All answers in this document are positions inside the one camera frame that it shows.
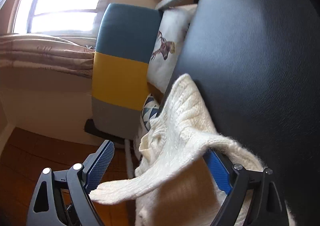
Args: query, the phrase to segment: silver screw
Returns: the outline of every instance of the silver screw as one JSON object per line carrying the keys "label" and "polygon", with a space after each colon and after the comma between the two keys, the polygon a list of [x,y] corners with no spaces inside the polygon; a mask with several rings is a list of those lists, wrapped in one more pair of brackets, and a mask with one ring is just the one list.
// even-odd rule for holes
{"label": "silver screw", "polygon": [[80,163],[76,163],[73,165],[74,170],[79,170],[79,169],[81,169],[81,167],[82,167],[82,164],[80,164]]}
{"label": "silver screw", "polygon": [[270,168],[267,168],[267,169],[266,169],[266,173],[267,173],[267,174],[273,174],[273,171],[272,171]]}
{"label": "silver screw", "polygon": [[44,168],[44,169],[42,170],[42,172],[43,172],[44,174],[50,173],[50,168],[49,168],[49,167]]}
{"label": "silver screw", "polygon": [[233,167],[238,171],[242,170],[242,168],[243,168],[243,166],[241,164],[239,164],[239,163],[235,164]]}

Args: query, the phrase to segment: textured blue pad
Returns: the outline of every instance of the textured blue pad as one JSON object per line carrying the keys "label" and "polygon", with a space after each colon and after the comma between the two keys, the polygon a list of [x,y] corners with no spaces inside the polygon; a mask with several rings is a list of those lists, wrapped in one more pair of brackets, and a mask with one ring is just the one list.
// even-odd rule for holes
{"label": "textured blue pad", "polygon": [[226,194],[229,194],[232,190],[229,173],[216,153],[214,151],[209,151],[203,155],[203,158],[219,189]]}
{"label": "textured blue pad", "polygon": [[115,153],[115,146],[113,142],[109,141],[106,148],[101,152],[97,161],[87,173],[87,181],[85,190],[87,193],[97,188],[105,171],[107,170],[113,155]]}

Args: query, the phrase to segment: white knit sweater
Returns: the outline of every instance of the white knit sweater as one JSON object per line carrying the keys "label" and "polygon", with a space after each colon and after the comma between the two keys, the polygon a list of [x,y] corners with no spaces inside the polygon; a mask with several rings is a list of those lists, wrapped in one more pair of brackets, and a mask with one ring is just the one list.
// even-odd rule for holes
{"label": "white knit sweater", "polygon": [[[136,178],[105,182],[90,193],[92,201],[115,204],[136,200],[136,226],[209,226],[226,195],[214,182],[202,155],[208,148],[225,153],[247,170],[263,171],[260,160],[236,141],[219,135],[191,77],[172,86],[160,116],[140,144],[143,155]],[[235,225],[242,225],[252,192],[248,191]],[[290,226],[295,225],[288,212]]]}

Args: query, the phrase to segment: white pillow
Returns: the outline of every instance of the white pillow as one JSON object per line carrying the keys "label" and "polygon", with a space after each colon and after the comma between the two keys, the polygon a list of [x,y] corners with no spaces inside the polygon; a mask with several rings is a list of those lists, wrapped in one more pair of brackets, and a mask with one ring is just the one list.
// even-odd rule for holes
{"label": "white pillow", "polygon": [[167,89],[196,8],[196,4],[178,6],[163,13],[147,73],[147,81],[162,93]]}

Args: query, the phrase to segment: floor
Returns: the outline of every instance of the floor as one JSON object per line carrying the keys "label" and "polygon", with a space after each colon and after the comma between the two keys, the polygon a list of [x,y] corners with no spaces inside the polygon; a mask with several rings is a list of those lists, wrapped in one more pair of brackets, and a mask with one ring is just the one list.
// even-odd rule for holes
{"label": "floor", "polygon": [[[0,225],[24,226],[34,187],[43,168],[69,169],[98,149],[15,128],[0,158]],[[101,181],[127,179],[124,150],[116,149]],[[126,203],[94,206],[106,226],[128,226]]]}

